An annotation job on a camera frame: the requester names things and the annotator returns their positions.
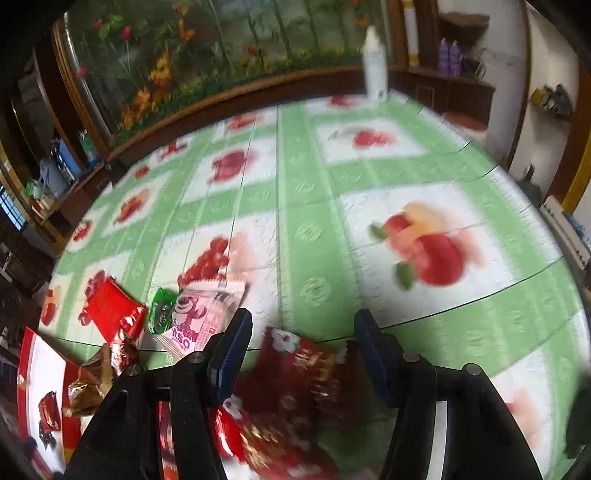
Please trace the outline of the pink Lotso bear packet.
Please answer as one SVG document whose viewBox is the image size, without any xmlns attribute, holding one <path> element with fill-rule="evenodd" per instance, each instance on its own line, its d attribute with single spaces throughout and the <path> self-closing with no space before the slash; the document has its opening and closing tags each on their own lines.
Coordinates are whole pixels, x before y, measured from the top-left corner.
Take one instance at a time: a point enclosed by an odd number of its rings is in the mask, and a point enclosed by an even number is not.
<svg viewBox="0 0 591 480">
<path fill-rule="evenodd" d="M 204 351 L 207 342 L 228 327 L 245 296 L 245 281 L 201 280 L 190 283 L 177 296 L 170 327 L 155 341 L 174 358 Z"/>
</svg>

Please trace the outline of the green candy packet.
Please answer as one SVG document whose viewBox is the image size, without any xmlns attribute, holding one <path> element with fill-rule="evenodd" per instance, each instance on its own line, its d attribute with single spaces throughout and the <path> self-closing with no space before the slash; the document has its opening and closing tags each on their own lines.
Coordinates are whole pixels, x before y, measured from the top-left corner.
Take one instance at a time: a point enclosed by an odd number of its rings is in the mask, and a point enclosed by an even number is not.
<svg viewBox="0 0 591 480">
<path fill-rule="evenodd" d="M 173 291 L 159 288 L 155 292 L 146 319 L 146 328 L 150 334 L 159 335 L 171 328 L 176 299 L 177 294 Z"/>
</svg>

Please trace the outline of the red jujube snack packet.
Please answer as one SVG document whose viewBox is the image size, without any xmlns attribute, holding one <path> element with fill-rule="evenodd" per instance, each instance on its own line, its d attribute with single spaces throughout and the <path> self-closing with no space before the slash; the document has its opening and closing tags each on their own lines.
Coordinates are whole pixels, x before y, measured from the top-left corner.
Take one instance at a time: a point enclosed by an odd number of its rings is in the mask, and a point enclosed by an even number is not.
<svg viewBox="0 0 591 480">
<path fill-rule="evenodd" d="M 358 348 L 325 348 L 266 328 L 252 369 L 211 411 L 218 453 L 252 479 L 335 479 L 339 468 L 320 445 L 322 429 L 349 420 Z"/>
</svg>

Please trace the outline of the brown gold wrapper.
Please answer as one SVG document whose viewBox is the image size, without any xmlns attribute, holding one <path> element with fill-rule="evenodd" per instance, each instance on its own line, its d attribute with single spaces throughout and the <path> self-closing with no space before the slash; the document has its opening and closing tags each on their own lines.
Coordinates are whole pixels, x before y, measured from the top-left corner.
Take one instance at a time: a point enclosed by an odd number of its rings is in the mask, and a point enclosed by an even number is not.
<svg viewBox="0 0 591 480">
<path fill-rule="evenodd" d="M 65 417 L 76 418 L 93 414 L 104 400 L 114 382 L 133 364 L 139 362 L 138 350 L 123 330 L 78 369 L 77 378 L 67 387 L 69 405 L 62 408 Z"/>
</svg>

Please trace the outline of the long red snack packet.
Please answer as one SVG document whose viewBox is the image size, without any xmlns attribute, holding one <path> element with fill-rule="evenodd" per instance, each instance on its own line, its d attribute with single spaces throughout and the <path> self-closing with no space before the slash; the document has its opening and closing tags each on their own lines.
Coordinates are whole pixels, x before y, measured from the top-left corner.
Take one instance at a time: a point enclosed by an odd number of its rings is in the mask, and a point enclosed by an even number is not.
<svg viewBox="0 0 591 480">
<path fill-rule="evenodd" d="M 178 472 L 174 456 L 170 405 L 168 402 L 159 403 L 159 444 L 162 478 L 164 480 L 177 480 Z"/>
</svg>

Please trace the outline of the red snack packet gold text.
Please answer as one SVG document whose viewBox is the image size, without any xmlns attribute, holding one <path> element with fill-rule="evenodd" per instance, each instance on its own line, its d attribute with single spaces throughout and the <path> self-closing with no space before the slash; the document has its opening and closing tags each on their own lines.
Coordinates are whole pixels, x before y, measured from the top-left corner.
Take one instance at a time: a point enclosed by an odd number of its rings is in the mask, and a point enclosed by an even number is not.
<svg viewBox="0 0 591 480">
<path fill-rule="evenodd" d="M 61 415 L 57 405 L 56 393 L 50 391 L 45 394 L 38 403 L 40 414 L 40 428 L 43 434 L 59 431 L 61 428 Z"/>
</svg>

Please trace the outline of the red white tray box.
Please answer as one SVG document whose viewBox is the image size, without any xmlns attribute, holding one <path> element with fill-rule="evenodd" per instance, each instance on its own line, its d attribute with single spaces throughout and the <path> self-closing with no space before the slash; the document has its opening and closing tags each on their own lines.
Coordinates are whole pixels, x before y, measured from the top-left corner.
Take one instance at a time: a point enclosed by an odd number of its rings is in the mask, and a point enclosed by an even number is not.
<svg viewBox="0 0 591 480">
<path fill-rule="evenodd" d="M 65 471 L 82 436 L 81 420 L 62 412 L 70 406 L 67 389 L 77 373 L 78 367 L 40 335 L 25 330 L 17 371 L 17 420 L 21 439 L 33 447 L 32 466 L 43 479 Z M 40 436 L 40 404 L 45 398 L 59 426 L 48 442 Z"/>
</svg>

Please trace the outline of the blue thermos jug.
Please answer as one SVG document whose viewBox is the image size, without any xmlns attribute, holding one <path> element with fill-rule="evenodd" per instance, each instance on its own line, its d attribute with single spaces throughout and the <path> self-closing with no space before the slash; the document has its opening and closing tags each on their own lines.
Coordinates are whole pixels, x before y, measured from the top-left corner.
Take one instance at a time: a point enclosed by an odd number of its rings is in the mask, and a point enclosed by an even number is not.
<svg viewBox="0 0 591 480">
<path fill-rule="evenodd" d="M 78 180 L 82 176 L 82 170 L 62 139 L 55 141 L 55 150 L 57 162 L 72 180 Z"/>
</svg>

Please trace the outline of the flower glass display cabinet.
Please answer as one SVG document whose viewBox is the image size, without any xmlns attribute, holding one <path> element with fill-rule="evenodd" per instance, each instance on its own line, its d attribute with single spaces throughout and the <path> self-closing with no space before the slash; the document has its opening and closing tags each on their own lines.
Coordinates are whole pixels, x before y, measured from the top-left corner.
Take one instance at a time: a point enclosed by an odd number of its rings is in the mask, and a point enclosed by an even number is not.
<svg viewBox="0 0 591 480">
<path fill-rule="evenodd" d="M 358 79 L 367 30 L 393 43 L 388 1 L 77 1 L 51 40 L 76 113 L 107 158 L 135 159 L 204 121 Z"/>
</svg>

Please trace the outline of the purple bottles on shelf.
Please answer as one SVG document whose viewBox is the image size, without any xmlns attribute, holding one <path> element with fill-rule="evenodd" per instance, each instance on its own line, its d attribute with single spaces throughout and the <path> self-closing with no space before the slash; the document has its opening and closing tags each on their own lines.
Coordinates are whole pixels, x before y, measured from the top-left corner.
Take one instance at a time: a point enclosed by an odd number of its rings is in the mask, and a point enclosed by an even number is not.
<svg viewBox="0 0 591 480">
<path fill-rule="evenodd" d="M 449 42 L 443 38 L 438 51 L 438 71 L 452 77 L 460 77 L 463 54 L 456 40 Z"/>
</svg>

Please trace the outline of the white spray bottle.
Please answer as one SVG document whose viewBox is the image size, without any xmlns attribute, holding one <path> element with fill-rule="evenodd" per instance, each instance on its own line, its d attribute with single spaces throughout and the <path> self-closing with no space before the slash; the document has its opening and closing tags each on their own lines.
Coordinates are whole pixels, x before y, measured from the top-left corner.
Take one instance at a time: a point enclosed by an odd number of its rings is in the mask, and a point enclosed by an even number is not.
<svg viewBox="0 0 591 480">
<path fill-rule="evenodd" d="M 370 101 L 385 102 L 389 93 L 387 51 L 377 28 L 370 25 L 363 41 L 363 77 Z"/>
</svg>

